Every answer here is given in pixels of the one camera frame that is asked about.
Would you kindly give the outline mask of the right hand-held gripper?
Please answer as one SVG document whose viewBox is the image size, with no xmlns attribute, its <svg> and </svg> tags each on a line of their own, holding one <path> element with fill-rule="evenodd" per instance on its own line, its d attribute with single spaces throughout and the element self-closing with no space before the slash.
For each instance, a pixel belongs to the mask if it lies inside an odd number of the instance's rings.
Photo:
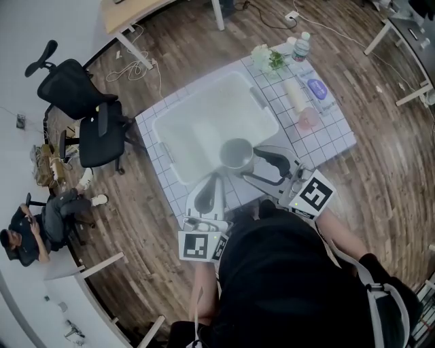
<svg viewBox="0 0 435 348">
<path fill-rule="evenodd" d="M 327 207 L 336 189 L 317 169 L 310 169 L 286 147 L 262 145 L 254 154 L 277 168 L 281 178 L 271 181 L 253 173 L 241 177 L 263 193 L 278 198 L 280 207 L 308 220 L 316 220 Z"/>
</svg>

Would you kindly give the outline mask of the wooden desk white legs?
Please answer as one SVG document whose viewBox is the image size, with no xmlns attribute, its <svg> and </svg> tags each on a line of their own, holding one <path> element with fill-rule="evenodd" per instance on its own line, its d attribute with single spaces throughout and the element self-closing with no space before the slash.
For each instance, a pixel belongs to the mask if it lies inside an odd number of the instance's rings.
<svg viewBox="0 0 435 348">
<path fill-rule="evenodd" d="M 142 51 L 135 47 L 123 32 L 134 32 L 133 25 L 142 18 L 153 14 L 157 10 L 176 2 L 177 0 L 101 0 L 100 8 L 106 33 L 114 36 L 123 44 L 147 70 L 154 68 L 154 64 L 146 58 Z"/>
</svg>

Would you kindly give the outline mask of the person's right forearm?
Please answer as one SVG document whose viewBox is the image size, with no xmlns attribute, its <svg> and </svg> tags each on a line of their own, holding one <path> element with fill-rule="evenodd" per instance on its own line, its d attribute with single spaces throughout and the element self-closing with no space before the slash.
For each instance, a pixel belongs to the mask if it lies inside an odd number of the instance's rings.
<svg viewBox="0 0 435 348">
<path fill-rule="evenodd" d="M 317 217 L 316 226 L 333 253 L 342 261 L 352 264 L 369 254 L 364 242 L 329 209 L 325 208 Z"/>
</svg>

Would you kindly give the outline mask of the white curved desk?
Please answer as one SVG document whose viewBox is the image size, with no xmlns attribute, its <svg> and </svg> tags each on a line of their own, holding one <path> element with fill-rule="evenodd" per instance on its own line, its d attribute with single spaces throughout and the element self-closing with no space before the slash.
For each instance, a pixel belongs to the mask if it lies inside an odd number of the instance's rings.
<svg viewBox="0 0 435 348">
<path fill-rule="evenodd" d="M 88 269 L 75 267 L 43 282 L 50 300 L 58 306 L 66 306 L 65 319 L 78 327 L 86 348 L 133 348 L 86 283 L 89 276 L 119 260 L 126 260 L 124 253 L 119 252 Z"/>
</svg>

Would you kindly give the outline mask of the cream cylindrical roll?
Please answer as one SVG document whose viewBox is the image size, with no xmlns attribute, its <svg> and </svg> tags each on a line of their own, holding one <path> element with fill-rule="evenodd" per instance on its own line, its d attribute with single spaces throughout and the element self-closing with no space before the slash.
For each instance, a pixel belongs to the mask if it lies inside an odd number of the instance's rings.
<svg viewBox="0 0 435 348">
<path fill-rule="evenodd" d="M 286 79 L 283 81 L 284 89 L 287 93 L 287 98 L 290 104 L 294 107 L 295 112 L 300 114 L 306 107 L 305 94 L 300 88 L 299 83 L 294 79 Z"/>
</svg>

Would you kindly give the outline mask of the white plastic tub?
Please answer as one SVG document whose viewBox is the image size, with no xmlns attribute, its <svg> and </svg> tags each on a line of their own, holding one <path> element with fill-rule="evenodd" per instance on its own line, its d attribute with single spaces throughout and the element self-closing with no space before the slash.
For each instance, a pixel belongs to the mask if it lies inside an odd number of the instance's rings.
<svg viewBox="0 0 435 348">
<path fill-rule="evenodd" d="M 232 71 L 158 116 L 152 130 L 178 181 L 190 185 L 222 167 L 220 149 L 228 140 L 257 146 L 279 124 L 260 91 Z"/>
</svg>

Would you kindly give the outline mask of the black mesh office chair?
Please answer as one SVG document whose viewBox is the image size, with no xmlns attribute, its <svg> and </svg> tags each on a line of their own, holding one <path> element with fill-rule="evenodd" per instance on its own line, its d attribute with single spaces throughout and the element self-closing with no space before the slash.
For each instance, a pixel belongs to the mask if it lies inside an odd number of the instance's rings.
<svg viewBox="0 0 435 348">
<path fill-rule="evenodd" d="M 77 138 L 68 139 L 65 131 L 60 134 L 60 158 L 65 159 L 68 146 L 78 145 L 80 164 L 85 169 L 114 162 L 115 171 L 125 174 L 120 158 L 126 143 L 135 144 L 126 136 L 133 120 L 123 115 L 118 96 L 100 92 L 91 81 L 92 75 L 78 61 L 70 58 L 59 65 L 49 62 L 57 47 L 58 43 L 50 40 L 24 75 L 30 77 L 38 69 L 47 69 L 49 74 L 37 89 L 38 97 L 80 122 Z"/>
</svg>

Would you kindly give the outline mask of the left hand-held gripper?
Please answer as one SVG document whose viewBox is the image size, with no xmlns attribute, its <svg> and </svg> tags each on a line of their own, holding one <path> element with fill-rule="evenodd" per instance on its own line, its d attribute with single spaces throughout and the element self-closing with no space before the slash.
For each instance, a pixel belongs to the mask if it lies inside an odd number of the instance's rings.
<svg viewBox="0 0 435 348">
<path fill-rule="evenodd" d="M 191 262 L 219 262 L 233 223 L 224 218 L 224 180 L 218 173 L 200 181 L 189 193 L 182 230 L 178 232 L 179 259 Z"/>
</svg>

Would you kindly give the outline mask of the olive green box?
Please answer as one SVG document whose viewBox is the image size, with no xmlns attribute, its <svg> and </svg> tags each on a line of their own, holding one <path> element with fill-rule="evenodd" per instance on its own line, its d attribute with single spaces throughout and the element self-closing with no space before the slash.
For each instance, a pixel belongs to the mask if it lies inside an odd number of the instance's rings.
<svg viewBox="0 0 435 348">
<path fill-rule="evenodd" d="M 33 150 L 33 178 L 38 186 L 55 188 L 65 179 L 58 146 L 43 144 Z"/>
</svg>

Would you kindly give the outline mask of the person's black clothing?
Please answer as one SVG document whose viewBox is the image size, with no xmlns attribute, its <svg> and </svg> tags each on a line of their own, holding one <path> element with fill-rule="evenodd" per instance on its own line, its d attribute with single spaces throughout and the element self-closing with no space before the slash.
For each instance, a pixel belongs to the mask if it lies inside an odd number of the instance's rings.
<svg viewBox="0 0 435 348">
<path fill-rule="evenodd" d="M 340 260 L 316 226 L 264 199 L 234 220 L 209 326 L 171 325 L 167 348 L 405 348 L 417 295 L 370 253 Z"/>
</svg>

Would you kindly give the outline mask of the metal clamp tool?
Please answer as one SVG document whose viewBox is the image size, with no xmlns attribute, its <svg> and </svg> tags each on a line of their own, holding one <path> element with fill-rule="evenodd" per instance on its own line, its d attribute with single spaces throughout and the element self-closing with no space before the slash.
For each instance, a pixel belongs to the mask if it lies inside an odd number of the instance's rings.
<svg viewBox="0 0 435 348">
<path fill-rule="evenodd" d="M 82 331 L 71 321 L 68 319 L 65 321 L 66 325 L 69 327 L 68 333 L 64 335 L 65 338 L 69 338 L 72 335 L 76 335 L 81 338 L 85 338 L 86 336 L 82 333 Z"/>
</svg>

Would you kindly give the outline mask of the person's left forearm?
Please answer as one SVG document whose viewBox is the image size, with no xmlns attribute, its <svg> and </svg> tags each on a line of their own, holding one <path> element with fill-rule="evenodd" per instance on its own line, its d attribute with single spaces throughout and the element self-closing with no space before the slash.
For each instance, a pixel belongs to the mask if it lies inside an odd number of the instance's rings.
<svg viewBox="0 0 435 348">
<path fill-rule="evenodd" d="M 208 262 L 194 263 L 194 285 L 190 300 L 190 319 L 198 314 L 198 322 L 209 326 L 218 311 L 219 293 L 215 266 Z"/>
</svg>

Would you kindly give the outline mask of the pink round container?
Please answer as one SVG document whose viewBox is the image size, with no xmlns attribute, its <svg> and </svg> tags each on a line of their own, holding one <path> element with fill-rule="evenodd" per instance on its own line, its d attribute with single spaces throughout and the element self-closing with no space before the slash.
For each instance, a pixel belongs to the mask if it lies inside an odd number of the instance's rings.
<svg viewBox="0 0 435 348">
<path fill-rule="evenodd" d="M 319 113 L 313 107 L 306 107 L 299 113 L 298 125 L 301 129 L 309 129 L 319 122 Z"/>
</svg>

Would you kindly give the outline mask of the clear plastic water bottle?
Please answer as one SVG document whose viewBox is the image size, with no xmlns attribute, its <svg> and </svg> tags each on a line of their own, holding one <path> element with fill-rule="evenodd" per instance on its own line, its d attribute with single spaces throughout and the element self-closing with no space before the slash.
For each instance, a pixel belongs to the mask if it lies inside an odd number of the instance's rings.
<svg viewBox="0 0 435 348">
<path fill-rule="evenodd" d="M 302 32 L 300 37 L 296 40 L 293 47 L 292 58 L 296 62 L 302 62 L 306 59 L 310 51 L 311 35 L 308 32 Z"/>
</svg>

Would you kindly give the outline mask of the white flower bouquet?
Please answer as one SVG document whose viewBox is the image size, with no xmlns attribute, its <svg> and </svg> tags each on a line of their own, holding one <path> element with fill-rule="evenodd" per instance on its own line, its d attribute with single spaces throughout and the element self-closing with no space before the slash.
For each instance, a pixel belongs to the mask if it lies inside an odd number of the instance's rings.
<svg viewBox="0 0 435 348">
<path fill-rule="evenodd" d="M 251 51 L 251 59 L 257 69 L 269 76 L 277 75 L 277 71 L 285 66 L 283 55 L 266 44 L 256 46 Z"/>
</svg>

